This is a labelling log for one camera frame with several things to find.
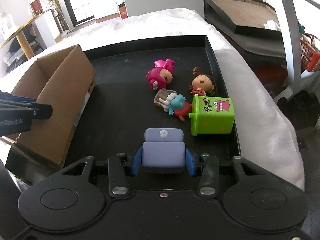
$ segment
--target brown hair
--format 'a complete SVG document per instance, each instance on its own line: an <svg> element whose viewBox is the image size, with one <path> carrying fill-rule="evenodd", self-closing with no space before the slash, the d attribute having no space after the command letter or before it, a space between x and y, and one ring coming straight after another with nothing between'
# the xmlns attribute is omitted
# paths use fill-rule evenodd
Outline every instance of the brown hair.
<svg viewBox="0 0 320 240"><path fill-rule="evenodd" d="M193 74L194 74L195 76L206 76L206 77L210 78L210 80L211 80L211 82L212 82L212 78L211 78L209 75L207 75L207 74L201 73L201 72L200 72L200 69L199 69L198 67L195 67L192 72L193 72ZM190 91L190 92L193 90L193 86L192 86L192 85L190 85L188 88L189 88L189 91ZM213 90L211 90L211 91L210 91L209 93L207 93L207 94L212 97L212 96L215 95L215 93L216 93L216 92L214 92Z"/></svg>

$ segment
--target green lid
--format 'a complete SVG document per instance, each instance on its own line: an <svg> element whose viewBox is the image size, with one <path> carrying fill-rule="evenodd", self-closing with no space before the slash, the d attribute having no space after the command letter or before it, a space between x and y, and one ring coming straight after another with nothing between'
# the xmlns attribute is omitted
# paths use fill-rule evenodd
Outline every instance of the green lid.
<svg viewBox="0 0 320 240"><path fill-rule="evenodd" d="M189 113L191 118L191 134L193 136L198 135L198 125L199 125L199 95L195 94L192 99L192 112Z"/></svg>

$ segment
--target black door frame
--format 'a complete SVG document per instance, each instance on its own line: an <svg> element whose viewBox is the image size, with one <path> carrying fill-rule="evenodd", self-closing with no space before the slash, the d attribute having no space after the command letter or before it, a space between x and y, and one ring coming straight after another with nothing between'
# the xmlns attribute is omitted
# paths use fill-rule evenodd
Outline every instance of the black door frame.
<svg viewBox="0 0 320 240"><path fill-rule="evenodd" d="M80 24L80 23L83 23L83 22L86 22L88 20L91 20L91 19L94 19L94 16L90 16L86 19L83 19L81 21L77 21L76 19L76 16L75 16L75 13L73 12L73 8L71 6L71 2L70 0L64 0L65 4L66 4L66 7L67 7L67 10L68 10L68 13L69 13L69 16L70 16L70 19L71 19L71 22L73 24L74 27L76 27L76 25Z"/></svg>

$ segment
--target white tablecloth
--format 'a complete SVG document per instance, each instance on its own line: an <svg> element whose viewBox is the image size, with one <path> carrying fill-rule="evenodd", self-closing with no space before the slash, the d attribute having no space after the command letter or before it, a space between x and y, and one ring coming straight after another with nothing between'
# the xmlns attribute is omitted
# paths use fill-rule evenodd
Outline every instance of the white tablecloth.
<svg viewBox="0 0 320 240"><path fill-rule="evenodd" d="M207 35L232 98L242 156L304 189L304 170L294 128L240 54L196 12L168 9L98 25L69 37L25 62L0 80L11 92L38 57L74 44L88 50L122 41L172 35Z"/></svg>

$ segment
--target doorway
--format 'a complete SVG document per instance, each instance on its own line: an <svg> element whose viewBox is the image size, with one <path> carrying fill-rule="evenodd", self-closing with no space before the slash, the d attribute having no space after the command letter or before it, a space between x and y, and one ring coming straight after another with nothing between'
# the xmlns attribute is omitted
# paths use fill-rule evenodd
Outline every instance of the doorway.
<svg viewBox="0 0 320 240"><path fill-rule="evenodd" d="M73 26L94 18L89 0L64 0Z"/></svg>

